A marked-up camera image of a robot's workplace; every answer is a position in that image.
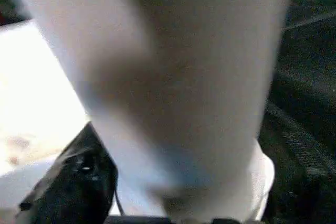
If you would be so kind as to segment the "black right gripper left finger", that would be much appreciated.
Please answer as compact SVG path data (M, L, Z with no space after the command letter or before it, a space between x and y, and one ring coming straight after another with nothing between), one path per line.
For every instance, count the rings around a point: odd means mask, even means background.
M104 223L118 170L91 123L19 204L18 223Z

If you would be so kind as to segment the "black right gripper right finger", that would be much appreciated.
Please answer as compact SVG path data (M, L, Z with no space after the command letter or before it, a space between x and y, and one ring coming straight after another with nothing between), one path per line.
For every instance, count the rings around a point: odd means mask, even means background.
M264 223L335 223L335 166L316 151L267 152L275 166Z

